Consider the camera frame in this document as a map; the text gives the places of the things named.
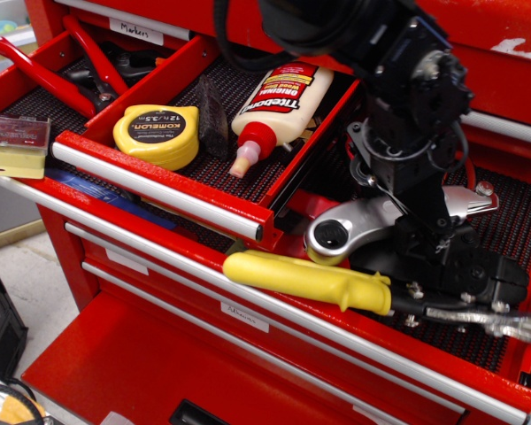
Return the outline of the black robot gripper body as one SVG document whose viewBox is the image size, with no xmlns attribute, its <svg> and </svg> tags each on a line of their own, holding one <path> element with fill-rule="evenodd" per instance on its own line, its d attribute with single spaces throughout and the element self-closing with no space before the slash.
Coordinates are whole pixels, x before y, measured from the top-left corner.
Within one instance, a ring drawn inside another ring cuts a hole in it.
<svg viewBox="0 0 531 425">
<path fill-rule="evenodd" d="M 367 97 L 364 120 L 347 128 L 364 175 L 373 176 L 402 213 L 429 230 L 453 228 L 443 177 L 466 162 L 468 142 L 460 116 L 467 111 L 467 106 L 432 105 L 416 121 L 413 110 Z"/>
</svg>

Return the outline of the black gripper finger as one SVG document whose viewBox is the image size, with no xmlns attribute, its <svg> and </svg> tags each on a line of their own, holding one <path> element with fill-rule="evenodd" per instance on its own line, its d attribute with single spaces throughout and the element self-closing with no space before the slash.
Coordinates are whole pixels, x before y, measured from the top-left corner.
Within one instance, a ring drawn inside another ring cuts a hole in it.
<svg viewBox="0 0 531 425">
<path fill-rule="evenodd" d="M 350 175 L 358 198 L 374 198 L 381 194 L 377 179 L 372 174 L 354 171 Z"/>
<path fill-rule="evenodd" d="M 451 224 L 439 219 L 437 227 L 428 227 L 410 215 L 395 220 L 392 245 L 398 259 L 407 265 L 444 266 L 454 236 Z"/>
</svg>

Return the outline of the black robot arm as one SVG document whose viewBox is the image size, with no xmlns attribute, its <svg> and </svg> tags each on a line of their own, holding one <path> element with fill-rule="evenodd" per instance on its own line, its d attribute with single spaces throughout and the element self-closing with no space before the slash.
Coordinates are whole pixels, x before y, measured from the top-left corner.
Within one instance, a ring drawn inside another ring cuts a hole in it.
<svg viewBox="0 0 531 425">
<path fill-rule="evenodd" d="M 442 179 L 467 158 L 460 118 L 473 96 L 447 34 L 413 1 L 262 1 L 262 27 L 280 51 L 245 57 L 228 39 L 228 7 L 214 3 L 214 28 L 239 68 L 264 72 L 328 55 L 360 80 L 366 117 L 349 128 L 354 167 L 403 214 L 397 249 L 441 258 L 457 226 Z"/>
</svg>

